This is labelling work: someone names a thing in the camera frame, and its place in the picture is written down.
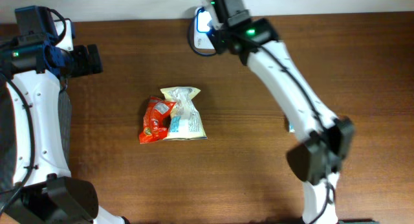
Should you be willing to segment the cream chips bag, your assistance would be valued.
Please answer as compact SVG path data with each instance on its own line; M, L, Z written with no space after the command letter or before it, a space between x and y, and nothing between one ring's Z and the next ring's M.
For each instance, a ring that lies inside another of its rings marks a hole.
M206 139L200 113L192 102L201 90L196 87L168 87L160 91L167 101L175 102L165 140Z

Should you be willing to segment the red snack packet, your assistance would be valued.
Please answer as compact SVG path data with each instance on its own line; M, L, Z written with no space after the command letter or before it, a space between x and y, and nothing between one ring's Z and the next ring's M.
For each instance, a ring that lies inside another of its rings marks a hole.
M165 139L168 136L168 127L163 124L176 102L167 101L161 98L151 96L143 118L143 131L139 135L141 144L156 142Z

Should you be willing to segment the green tissue pack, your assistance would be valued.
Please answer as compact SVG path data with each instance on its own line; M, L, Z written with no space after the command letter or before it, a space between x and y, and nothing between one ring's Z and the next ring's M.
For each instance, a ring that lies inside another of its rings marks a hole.
M295 132L294 126L290 122L289 122L289 132L290 133L294 133Z

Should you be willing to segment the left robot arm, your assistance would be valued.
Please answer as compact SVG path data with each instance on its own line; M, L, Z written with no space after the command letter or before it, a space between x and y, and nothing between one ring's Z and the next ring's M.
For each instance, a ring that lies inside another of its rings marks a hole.
M125 223L69 169L69 79L102 72L96 45L74 45L72 21L45 6L15 11L1 45L1 213L18 223Z

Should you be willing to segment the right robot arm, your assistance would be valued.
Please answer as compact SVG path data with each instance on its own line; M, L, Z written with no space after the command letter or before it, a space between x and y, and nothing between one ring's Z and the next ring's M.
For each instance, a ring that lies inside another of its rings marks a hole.
M338 223L336 185L354 124L318 98L268 19L252 19L243 0L204 0L202 5L212 18L207 36L216 53L237 55L264 83L294 128L298 145L287 152L287 162L303 183L301 222Z

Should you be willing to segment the white barcode scanner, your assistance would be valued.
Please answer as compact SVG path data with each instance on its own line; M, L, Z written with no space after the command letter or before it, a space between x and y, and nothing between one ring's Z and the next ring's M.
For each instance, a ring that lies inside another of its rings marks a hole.
M201 6L195 10L193 38L196 49L213 50L213 45L207 36L211 30L211 26L209 26L211 20L210 14Z

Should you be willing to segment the grey plastic mesh basket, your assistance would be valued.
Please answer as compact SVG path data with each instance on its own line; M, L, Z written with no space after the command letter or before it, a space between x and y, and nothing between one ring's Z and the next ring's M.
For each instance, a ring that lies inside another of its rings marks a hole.
M17 140L12 140L11 120L5 113L11 104L1 104L1 193L13 191L12 174L17 168ZM68 94L63 91L58 97L58 123L61 137L60 150L65 158L65 165L69 165L70 127L72 105Z

